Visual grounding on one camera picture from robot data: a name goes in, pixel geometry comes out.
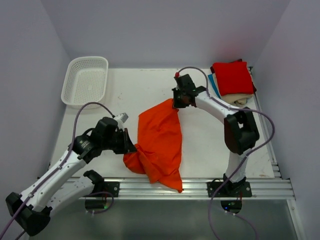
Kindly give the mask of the orange t shirt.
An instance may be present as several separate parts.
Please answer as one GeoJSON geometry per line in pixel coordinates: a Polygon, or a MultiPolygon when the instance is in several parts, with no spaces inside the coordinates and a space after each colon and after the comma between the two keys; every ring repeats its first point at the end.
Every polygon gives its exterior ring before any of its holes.
{"type": "Polygon", "coordinates": [[[124,165],[133,173],[146,175],[151,184],[183,191],[180,175],[183,135],[173,99],[147,109],[138,116],[137,152],[123,156],[124,165]]]}

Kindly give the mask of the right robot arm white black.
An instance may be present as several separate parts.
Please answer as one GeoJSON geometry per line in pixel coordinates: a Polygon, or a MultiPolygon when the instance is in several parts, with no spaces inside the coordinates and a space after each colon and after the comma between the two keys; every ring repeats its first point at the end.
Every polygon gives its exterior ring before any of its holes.
{"type": "Polygon", "coordinates": [[[229,150],[229,160],[223,182],[212,181],[208,188],[219,196],[235,196],[245,185],[248,157],[260,139],[253,113],[248,108],[232,109],[216,97],[210,98],[204,86],[196,87],[189,74],[175,74],[177,86],[173,91],[173,107],[176,109],[193,106],[215,117],[223,124],[224,143],[229,150]]]}

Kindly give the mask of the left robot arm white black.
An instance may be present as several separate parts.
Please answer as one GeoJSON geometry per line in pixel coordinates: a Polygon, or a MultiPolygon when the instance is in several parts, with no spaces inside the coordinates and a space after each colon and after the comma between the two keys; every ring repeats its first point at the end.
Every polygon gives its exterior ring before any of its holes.
{"type": "Polygon", "coordinates": [[[75,137],[59,161],[32,186],[20,193],[11,192],[6,197],[11,217],[26,234],[39,234],[55,213],[78,198],[104,193],[103,178],[94,170],[86,171],[73,185],[65,184],[103,151],[111,150],[116,155],[136,152],[124,127],[127,119],[126,113],[103,117],[94,128],[75,137]]]}

